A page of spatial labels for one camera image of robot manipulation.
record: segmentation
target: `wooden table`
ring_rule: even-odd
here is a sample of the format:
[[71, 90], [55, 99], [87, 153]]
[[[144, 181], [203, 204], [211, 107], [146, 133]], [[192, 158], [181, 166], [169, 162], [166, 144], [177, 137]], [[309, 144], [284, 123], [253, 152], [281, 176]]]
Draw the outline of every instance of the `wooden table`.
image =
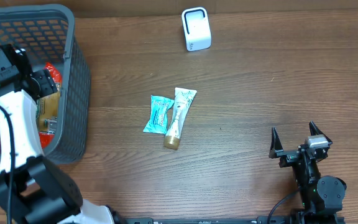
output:
[[[270, 128], [295, 149], [313, 120], [334, 142], [320, 172], [346, 181], [340, 215], [358, 223], [358, 10], [216, 14], [210, 24], [212, 47], [189, 53], [180, 16], [77, 19], [92, 71], [88, 142], [62, 169], [84, 198], [125, 217], [267, 215], [295, 189], [292, 170], [268, 158]], [[198, 93], [174, 151], [142, 130], [150, 95], [173, 98], [176, 86]], [[277, 214], [292, 207], [299, 197]]]

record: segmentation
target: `gold cap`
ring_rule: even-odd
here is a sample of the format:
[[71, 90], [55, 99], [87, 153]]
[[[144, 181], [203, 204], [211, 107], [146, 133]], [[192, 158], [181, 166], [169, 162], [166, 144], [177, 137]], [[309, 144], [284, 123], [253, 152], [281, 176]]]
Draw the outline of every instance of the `gold cap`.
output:
[[164, 139], [164, 146], [170, 149], [178, 149], [180, 139], [175, 136], [166, 136]]

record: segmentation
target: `white tube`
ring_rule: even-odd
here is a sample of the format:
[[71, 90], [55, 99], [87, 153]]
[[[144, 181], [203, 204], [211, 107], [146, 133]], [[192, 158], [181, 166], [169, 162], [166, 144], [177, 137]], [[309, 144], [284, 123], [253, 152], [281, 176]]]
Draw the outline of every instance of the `white tube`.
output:
[[171, 125], [165, 134], [164, 146], [170, 149], [178, 149], [181, 130], [191, 102], [196, 96], [196, 90], [175, 88], [175, 103], [173, 104], [173, 114]]

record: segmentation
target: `white container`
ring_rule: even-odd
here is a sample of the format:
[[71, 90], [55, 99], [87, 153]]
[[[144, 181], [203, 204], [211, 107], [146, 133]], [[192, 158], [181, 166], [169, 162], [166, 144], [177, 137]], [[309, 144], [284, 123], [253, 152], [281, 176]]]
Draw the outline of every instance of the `white container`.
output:
[[181, 14], [188, 51], [207, 49], [211, 46], [211, 30], [203, 7], [186, 9]]

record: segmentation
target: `plastic basket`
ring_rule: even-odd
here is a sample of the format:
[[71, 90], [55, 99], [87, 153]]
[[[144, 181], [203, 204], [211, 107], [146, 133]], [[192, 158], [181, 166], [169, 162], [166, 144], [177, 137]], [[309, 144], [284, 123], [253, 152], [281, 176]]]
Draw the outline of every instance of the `plastic basket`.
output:
[[51, 62], [62, 74], [57, 131], [44, 149], [56, 163], [77, 161], [85, 153], [90, 70], [74, 22], [73, 13], [58, 4], [0, 8], [0, 45], [25, 48], [34, 71]]

